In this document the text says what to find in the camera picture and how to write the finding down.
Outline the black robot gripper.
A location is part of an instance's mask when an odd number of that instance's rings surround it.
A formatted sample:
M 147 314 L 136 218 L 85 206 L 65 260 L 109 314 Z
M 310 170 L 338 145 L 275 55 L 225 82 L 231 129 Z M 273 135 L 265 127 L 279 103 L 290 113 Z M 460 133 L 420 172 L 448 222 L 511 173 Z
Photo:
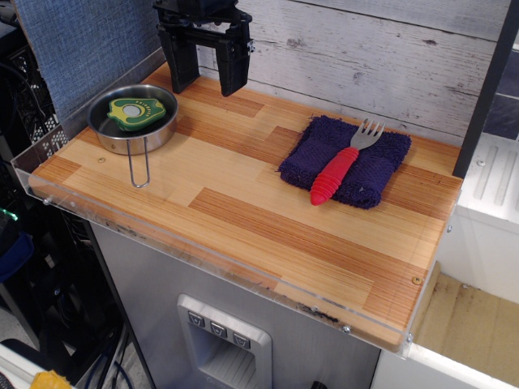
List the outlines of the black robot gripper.
M 183 92 L 199 77 L 196 45 L 216 49 L 221 94 L 247 84 L 249 53 L 254 50 L 252 17 L 236 1 L 155 1 L 158 35 L 169 65 L 172 89 Z

